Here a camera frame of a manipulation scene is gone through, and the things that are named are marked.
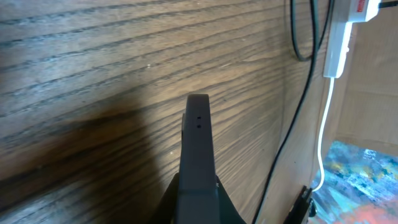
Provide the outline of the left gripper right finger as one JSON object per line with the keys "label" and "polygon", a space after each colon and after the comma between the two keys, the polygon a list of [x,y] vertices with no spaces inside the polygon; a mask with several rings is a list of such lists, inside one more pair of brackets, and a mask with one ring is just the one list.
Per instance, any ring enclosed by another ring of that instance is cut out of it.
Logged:
{"label": "left gripper right finger", "polygon": [[233,202],[229,198],[226,190],[224,189],[220,179],[216,177],[218,185],[219,197],[219,211],[221,224],[246,224],[238,211],[236,210]]}

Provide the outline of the Samsung Galaxy smartphone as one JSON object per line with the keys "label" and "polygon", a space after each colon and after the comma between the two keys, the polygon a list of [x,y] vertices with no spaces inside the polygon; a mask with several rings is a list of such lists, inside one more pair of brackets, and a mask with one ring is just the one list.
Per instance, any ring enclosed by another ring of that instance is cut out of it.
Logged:
{"label": "Samsung Galaxy smartphone", "polygon": [[209,96],[192,94],[183,117],[175,223],[219,222]]}

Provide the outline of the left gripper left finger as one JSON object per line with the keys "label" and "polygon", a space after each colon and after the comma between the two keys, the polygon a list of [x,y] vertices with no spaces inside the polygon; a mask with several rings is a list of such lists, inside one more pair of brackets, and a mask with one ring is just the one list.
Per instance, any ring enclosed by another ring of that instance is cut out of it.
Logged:
{"label": "left gripper left finger", "polygon": [[178,199],[179,173],[176,173],[163,194],[148,224],[173,223]]}

